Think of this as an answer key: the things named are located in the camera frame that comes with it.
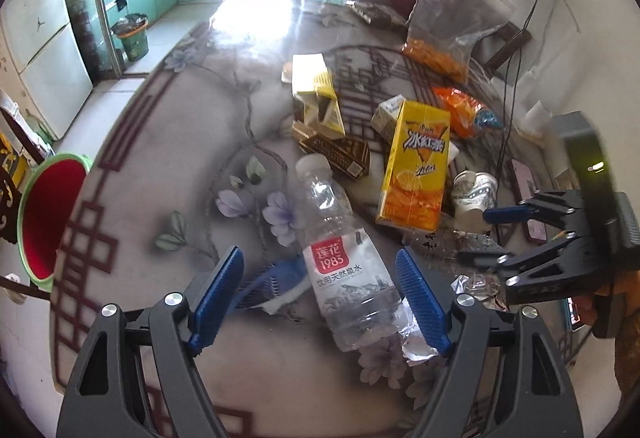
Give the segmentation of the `floral paper cup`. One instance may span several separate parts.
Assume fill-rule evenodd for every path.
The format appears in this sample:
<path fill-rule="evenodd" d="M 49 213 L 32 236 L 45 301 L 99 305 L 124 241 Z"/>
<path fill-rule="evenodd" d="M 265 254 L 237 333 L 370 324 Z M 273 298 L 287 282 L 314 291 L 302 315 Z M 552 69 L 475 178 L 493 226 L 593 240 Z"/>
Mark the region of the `floral paper cup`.
<path fill-rule="evenodd" d="M 487 233 L 491 225 L 484 221 L 484 213 L 496 206 L 497 191 L 498 181 L 488 172 L 460 172 L 451 189 L 454 228 L 462 232 Z"/>

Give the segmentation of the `clear plastic water bottle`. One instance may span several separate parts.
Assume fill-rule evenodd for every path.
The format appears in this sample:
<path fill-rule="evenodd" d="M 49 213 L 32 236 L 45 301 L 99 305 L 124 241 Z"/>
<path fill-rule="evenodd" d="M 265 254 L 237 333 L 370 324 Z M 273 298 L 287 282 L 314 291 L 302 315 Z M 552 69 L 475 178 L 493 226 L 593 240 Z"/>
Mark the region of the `clear plastic water bottle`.
<path fill-rule="evenodd" d="M 342 351 L 390 337 L 407 324 L 398 289 L 370 236 L 356 221 L 325 156 L 300 158 L 296 234 L 319 310 Z"/>

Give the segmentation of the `yellow white torn carton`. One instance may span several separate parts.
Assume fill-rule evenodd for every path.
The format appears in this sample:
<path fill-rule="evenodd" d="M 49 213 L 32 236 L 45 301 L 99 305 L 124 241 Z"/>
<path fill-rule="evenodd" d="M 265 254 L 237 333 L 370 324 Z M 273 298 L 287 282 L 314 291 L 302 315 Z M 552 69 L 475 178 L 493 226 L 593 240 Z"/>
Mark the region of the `yellow white torn carton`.
<path fill-rule="evenodd" d="M 291 85 L 296 120 L 331 140 L 346 136 L 332 75 L 322 54 L 294 54 Z"/>

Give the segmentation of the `green kitchen trash bin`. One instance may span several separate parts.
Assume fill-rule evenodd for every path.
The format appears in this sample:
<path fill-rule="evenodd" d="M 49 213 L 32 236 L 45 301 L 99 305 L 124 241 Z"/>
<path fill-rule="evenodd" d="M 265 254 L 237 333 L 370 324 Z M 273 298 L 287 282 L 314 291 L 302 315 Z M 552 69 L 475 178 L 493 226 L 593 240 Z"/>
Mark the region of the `green kitchen trash bin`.
<path fill-rule="evenodd" d="M 111 26 L 111 31 L 122 43 L 129 62 L 136 62 L 148 54 L 148 26 L 148 16 L 143 13 L 127 14 Z"/>

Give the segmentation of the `yellow iced tea carton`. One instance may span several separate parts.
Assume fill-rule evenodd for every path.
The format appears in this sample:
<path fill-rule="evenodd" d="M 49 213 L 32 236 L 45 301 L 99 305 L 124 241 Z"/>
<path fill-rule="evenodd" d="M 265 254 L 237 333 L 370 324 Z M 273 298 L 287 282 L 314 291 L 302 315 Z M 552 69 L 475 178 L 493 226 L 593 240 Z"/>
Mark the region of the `yellow iced tea carton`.
<path fill-rule="evenodd" d="M 406 100 L 400 107 L 378 203 L 379 224 L 437 230 L 448 172 L 450 114 Z"/>

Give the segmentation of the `orange snack packet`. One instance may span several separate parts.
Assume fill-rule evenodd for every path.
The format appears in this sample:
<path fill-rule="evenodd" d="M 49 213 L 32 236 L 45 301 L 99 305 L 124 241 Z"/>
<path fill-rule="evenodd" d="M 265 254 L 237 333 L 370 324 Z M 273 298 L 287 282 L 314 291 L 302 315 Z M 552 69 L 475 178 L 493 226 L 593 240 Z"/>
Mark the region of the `orange snack packet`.
<path fill-rule="evenodd" d="M 454 87 L 435 87 L 440 106 L 449 112 L 451 127 L 462 139 L 477 138 L 485 132 L 501 130 L 502 121 L 484 103 Z"/>

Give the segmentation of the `small white milk carton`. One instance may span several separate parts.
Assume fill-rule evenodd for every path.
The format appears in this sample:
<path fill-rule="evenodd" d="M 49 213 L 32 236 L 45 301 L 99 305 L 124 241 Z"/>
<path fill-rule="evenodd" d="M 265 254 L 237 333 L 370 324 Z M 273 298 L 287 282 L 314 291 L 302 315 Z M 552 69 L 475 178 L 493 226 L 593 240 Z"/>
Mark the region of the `small white milk carton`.
<path fill-rule="evenodd" d="M 387 142 L 392 143 L 400 109 L 406 98 L 402 94 L 381 102 L 371 120 L 371 128 Z"/>

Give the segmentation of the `brown patterned carton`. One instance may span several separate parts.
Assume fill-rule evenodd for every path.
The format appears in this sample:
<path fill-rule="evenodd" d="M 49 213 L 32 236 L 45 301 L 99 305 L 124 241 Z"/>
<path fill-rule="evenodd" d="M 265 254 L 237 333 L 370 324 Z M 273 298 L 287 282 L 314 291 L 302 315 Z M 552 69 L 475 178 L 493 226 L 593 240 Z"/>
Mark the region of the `brown patterned carton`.
<path fill-rule="evenodd" d="M 297 120 L 292 125 L 292 136 L 305 153 L 323 155 L 334 170 L 351 180 L 369 175 L 370 149 L 363 139 L 345 136 L 333 140 Z"/>

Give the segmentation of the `red bin with green rim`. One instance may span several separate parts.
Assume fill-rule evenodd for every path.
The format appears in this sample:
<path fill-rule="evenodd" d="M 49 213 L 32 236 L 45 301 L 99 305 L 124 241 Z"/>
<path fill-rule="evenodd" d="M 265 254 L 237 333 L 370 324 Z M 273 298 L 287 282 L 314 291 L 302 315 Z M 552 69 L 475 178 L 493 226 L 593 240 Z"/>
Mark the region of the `red bin with green rim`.
<path fill-rule="evenodd" d="M 50 293 L 67 221 L 93 160 L 59 153 L 39 164 L 27 181 L 17 214 L 17 246 L 29 279 Z"/>

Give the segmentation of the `clear bag of orange snacks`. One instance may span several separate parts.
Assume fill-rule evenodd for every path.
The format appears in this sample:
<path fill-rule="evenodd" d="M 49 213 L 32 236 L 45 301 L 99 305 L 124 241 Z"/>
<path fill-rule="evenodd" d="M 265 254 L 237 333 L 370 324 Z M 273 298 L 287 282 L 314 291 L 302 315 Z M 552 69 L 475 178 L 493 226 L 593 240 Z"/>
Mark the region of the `clear bag of orange snacks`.
<path fill-rule="evenodd" d="M 476 43 L 502 28 L 514 11 L 508 0 L 416 0 L 402 53 L 464 84 Z"/>

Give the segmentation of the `dark carved wooden chair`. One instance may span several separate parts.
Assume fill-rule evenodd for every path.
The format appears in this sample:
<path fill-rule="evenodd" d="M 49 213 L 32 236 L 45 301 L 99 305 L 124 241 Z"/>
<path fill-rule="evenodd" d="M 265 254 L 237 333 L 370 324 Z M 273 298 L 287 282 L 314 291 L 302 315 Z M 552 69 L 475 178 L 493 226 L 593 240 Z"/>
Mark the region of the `dark carved wooden chair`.
<path fill-rule="evenodd" d="M 2 108 L 1 116 L 37 166 L 54 155 L 52 146 L 44 142 L 40 135 L 37 135 L 22 119 L 20 114 L 10 113 L 6 108 Z M 11 174 L 4 167 L 1 167 L 1 237 L 6 242 L 15 245 L 18 250 L 22 249 L 20 216 L 22 199 L 23 195 L 14 184 Z M 50 300 L 51 296 L 49 292 L 37 286 L 34 280 L 31 280 L 29 284 L 21 284 L 2 276 L 1 287 L 8 292 L 42 299 L 46 302 Z"/>

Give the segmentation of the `dark packaged snack box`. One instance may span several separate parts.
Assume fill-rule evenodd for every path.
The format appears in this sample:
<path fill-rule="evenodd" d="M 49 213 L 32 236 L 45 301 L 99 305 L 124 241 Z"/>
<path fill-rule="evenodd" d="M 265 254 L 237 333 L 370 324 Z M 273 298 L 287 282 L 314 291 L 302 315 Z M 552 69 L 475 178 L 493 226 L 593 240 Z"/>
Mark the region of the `dark packaged snack box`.
<path fill-rule="evenodd" d="M 399 30 L 406 27 L 406 20 L 391 8 L 370 2 L 348 2 L 347 8 L 371 28 Z"/>

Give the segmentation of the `white refrigerator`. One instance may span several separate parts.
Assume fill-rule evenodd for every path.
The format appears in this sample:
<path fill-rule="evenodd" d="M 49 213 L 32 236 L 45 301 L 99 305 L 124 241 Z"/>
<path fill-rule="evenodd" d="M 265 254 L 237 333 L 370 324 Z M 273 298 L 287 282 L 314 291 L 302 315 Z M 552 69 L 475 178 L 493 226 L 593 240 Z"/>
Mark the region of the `white refrigerator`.
<path fill-rule="evenodd" d="M 21 114 L 62 139 L 93 84 L 65 0 L 5 0 L 1 6 L 1 89 Z"/>

